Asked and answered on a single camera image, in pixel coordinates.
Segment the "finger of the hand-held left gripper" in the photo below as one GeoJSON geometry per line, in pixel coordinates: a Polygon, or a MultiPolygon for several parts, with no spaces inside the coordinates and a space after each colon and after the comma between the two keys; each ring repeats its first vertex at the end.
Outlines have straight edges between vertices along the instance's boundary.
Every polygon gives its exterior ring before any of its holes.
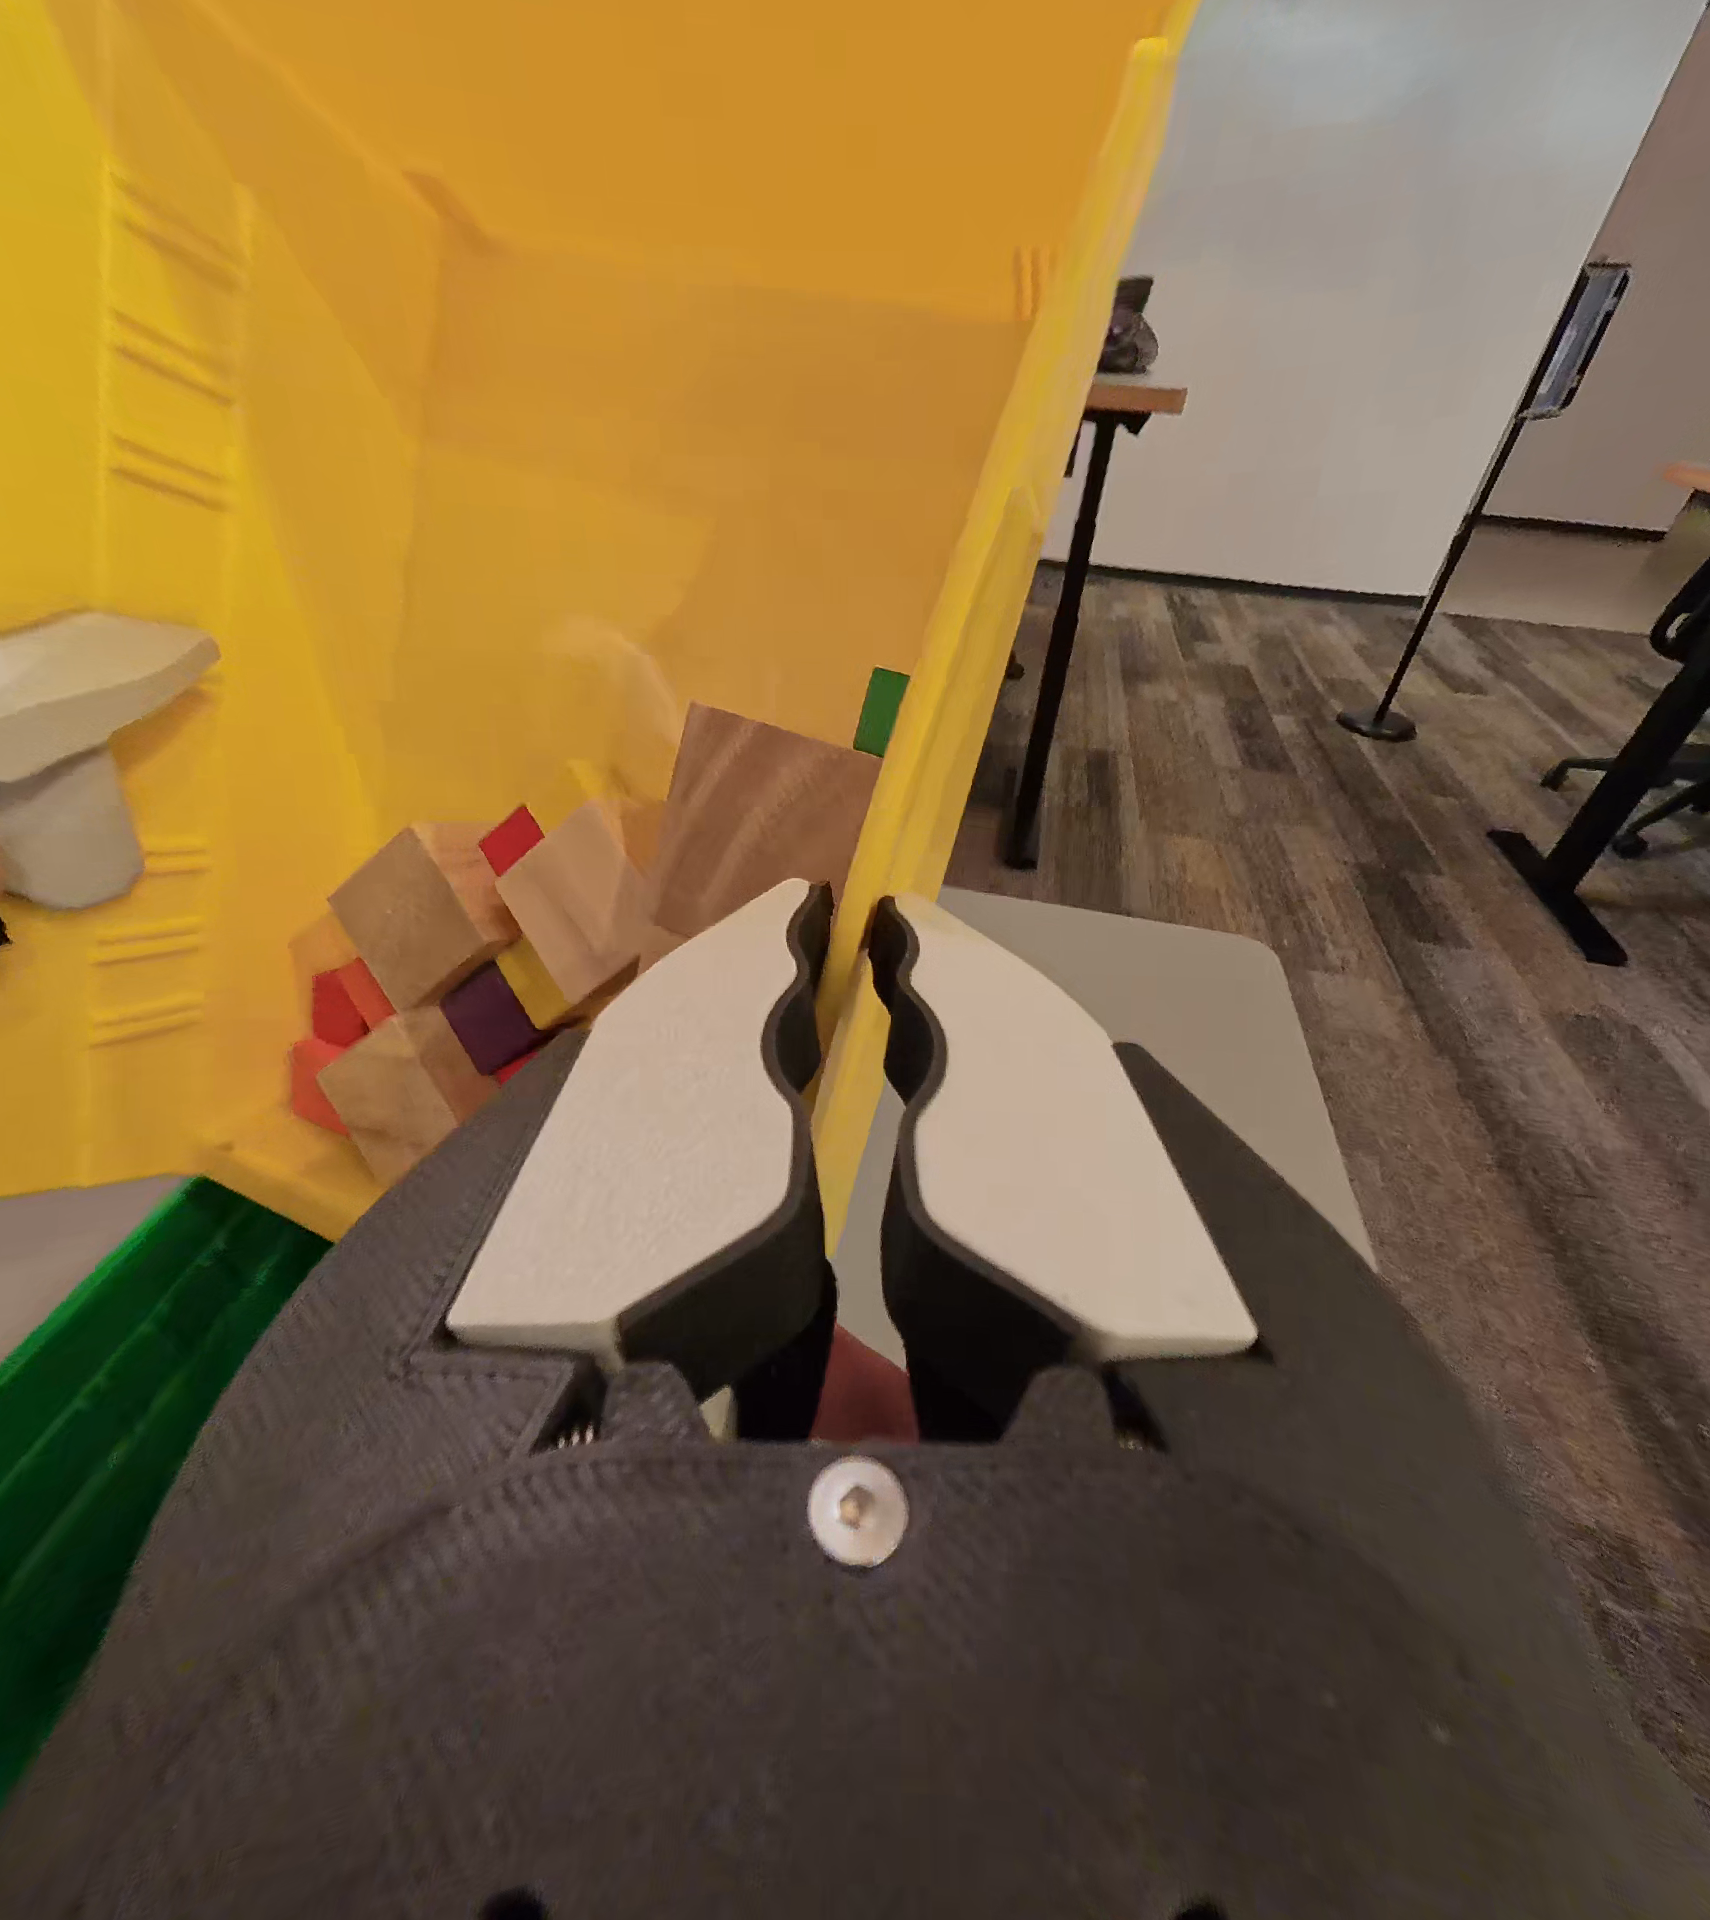
{"type": "Polygon", "coordinates": [[[118,612],[0,634],[0,876],[19,900],[86,910],[147,872],[115,740],[198,686],[214,636],[118,612]]]}

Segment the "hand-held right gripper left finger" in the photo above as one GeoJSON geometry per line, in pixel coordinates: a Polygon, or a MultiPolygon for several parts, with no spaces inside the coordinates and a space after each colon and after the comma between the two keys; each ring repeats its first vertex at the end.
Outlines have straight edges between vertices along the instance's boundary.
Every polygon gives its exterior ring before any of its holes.
{"type": "Polygon", "coordinates": [[[782,878],[594,1019],[447,1318],[470,1347],[748,1388],[829,1294],[807,1091],[826,879],[782,878]]]}

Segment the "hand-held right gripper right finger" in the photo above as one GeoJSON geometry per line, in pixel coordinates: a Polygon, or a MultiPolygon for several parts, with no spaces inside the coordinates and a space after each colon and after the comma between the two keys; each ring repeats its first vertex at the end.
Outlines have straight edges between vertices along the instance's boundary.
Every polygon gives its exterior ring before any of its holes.
{"type": "Polygon", "coordinates": [[[1250,1354],[1253,1310],[1095,1015],[924,895],[877,906],[869,956],[900,1099],[881,1275],[910,1376],[1015,1412],[1065,1363],[1250,1354]]]}

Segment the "pile of coloured wooden cubes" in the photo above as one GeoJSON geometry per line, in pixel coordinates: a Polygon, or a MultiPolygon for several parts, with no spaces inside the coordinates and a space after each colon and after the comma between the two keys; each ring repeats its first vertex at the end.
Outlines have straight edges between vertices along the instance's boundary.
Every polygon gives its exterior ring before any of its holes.
{"type": "Polygon", "coordinates": [[[294,1118],[391,1188],[678,948],[790,879],[840,895],[909,688],[873,670],[839,744],[650,686],[636,766],[581,769],[581,803],[399,830],[300,953],[294,1118]]]}

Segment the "green plastic box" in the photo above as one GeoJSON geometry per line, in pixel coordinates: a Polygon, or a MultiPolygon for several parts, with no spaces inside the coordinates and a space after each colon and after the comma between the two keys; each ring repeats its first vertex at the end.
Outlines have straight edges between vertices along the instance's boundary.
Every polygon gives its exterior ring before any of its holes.
{"type": "Polygon", "coordinates": [[[0,1366],[0,1772],[95,1658],[198,1427],[330,1241],[180,1188],[0,1366]]]}

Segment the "yellow plastic box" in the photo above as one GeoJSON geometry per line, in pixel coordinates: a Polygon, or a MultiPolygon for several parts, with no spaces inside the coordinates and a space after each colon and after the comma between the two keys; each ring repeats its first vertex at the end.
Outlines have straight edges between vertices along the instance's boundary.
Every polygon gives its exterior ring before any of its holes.
{"type": "Polygon", "coordinates": [[[0,949],[0,1201],[379,1195],[288,1108],[293,943],[417,822],[662,792],[669,700],[906,711],[821,989],[933,891],[1197,3],[0,2],[0,636],[198,627],[147,870],[0,949]]]}

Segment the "dark red cloth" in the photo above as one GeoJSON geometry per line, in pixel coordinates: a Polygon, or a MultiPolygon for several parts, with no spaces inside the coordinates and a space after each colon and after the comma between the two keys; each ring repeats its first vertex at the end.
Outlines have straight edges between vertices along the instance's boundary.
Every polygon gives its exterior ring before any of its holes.
{"type": "Polygon", "coordinates": [[[842,1322],[834,1326],[811,1439],[839,1448],[919,1439],[910,1374],[842,1322]]]}

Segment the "wooden desk with black legs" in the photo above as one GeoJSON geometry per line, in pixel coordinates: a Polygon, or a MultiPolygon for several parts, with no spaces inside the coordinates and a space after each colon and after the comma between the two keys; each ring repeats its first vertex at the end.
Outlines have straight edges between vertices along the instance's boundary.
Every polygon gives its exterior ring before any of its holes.
{"type": "Polygon", "coordinates": [[[1089,386],[1083,407],[1083,422],[1089,432],[1083,491],[1062,561],[1056,612],[1038,670],[1031,732],[1003,819],[1001,857],[1013,870],[1033,872],[1041,860],[1044,787],[1052,766],[1068,670],[1075,659],[1083,600],[1117,437],[1122,432],[1141,436],[1157,417],[1178,417],[1187,398],[1185,387],[1160,383],[1151,373],[1097,373],[1089,386]]]}

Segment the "black sign stand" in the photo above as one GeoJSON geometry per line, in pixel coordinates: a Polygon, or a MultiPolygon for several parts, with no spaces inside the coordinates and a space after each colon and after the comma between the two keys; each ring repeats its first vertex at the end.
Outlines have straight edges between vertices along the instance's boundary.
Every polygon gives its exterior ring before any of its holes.
{"type": "Polygon", "coordinates": [[[1442,561],[1436,566],[1427,587],[1414,625],[1381,694],[1373,705],[1336,711],[1336,723],[1351,736],[1391,745],[1402,745],[1417,737],[1417,722],[1401,711],[1396,701],[1442,612],[1446,589],[1489,511],[1493,491],[1525,430],[1535,422],[1560,417],[1581,394],[1588,367],[1619,308],[1629,296],[1632,277],[1634,269],[1616,259],[1590,259],[1574,277],[1549,341],[1540,350],[1503,433],[1468,496],[1442,561]]]}

